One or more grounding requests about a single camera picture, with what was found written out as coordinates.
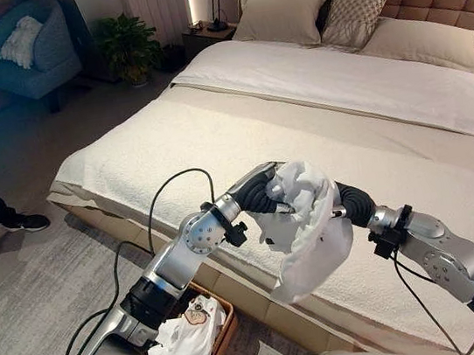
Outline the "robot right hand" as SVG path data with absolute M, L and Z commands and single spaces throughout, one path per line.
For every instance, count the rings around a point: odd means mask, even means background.
M 367 228 L 375 214 L 376 204 L 364 191 L 336 182 L 341 203 L 332 208 L 333 218 L 347 218 L 352 224 Z

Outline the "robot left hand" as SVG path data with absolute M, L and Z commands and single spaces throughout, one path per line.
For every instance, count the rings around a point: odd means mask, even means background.
M 270 161 L 255 166 L 231 186 L 227 194 L 244 212 L 293 213 L 295 209 L 292 206 L 275 201 L 266 192 L 268 183 L 274 178 L 280 165 L 280 162 Z

